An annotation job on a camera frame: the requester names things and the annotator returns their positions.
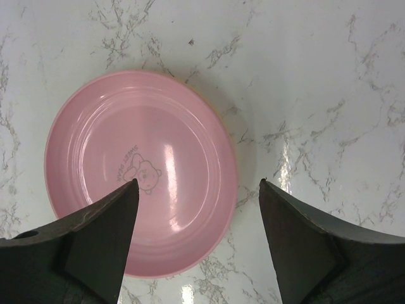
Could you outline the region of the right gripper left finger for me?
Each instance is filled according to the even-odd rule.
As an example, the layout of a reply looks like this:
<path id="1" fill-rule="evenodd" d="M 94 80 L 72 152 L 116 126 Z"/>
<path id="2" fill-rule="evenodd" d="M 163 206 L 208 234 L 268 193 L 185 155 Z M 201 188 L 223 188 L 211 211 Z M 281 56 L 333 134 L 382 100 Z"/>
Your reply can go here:
<path id="1" fill-rule="evenodd" d="M 59 220 L 1 239 L 1 303 L 117 303 L 139 206 L 132 180 Z"/>

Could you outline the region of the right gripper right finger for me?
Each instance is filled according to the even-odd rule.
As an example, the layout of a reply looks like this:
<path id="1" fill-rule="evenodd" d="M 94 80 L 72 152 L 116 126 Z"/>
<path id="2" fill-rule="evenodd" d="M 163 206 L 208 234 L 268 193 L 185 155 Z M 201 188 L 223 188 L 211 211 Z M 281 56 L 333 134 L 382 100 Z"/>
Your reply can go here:
<path id="1" fill-rule="evenodd" d="M 404 303 L 404 238 L 341 220 L 262 179 L 259 206 L 283 303 Z"/>

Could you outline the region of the pink plate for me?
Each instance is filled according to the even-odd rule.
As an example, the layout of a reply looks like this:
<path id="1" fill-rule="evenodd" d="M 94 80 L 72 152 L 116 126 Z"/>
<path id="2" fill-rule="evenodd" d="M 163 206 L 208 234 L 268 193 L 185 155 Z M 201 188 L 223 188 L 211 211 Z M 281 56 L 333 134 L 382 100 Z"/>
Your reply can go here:
<path id="1" fill-rule="evenodd" d="M 147 70 L 107 73 L 75 92 L 49 131 L 44 173 L 60 218 L 138 182 L 125 269 L 135 277 L 170 277 L 204 260 L 237 201 L 234 146 L 216 112 L 189 86 Z"/>

